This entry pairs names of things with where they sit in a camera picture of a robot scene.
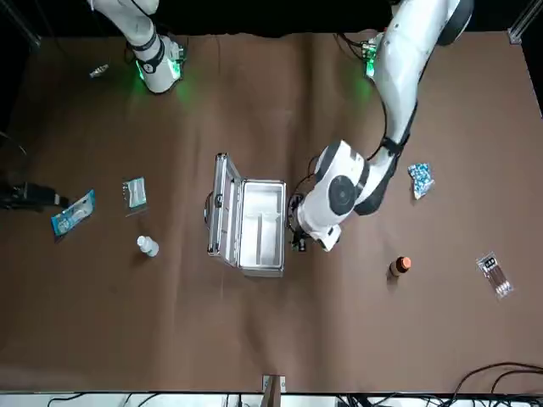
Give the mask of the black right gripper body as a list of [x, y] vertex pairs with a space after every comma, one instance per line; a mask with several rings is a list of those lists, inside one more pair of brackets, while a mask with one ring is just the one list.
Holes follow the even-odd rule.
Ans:
[[1, 182], [2, 209], [43, 209], [56, 205], [56, 192], [51, 187], [31, 182]]

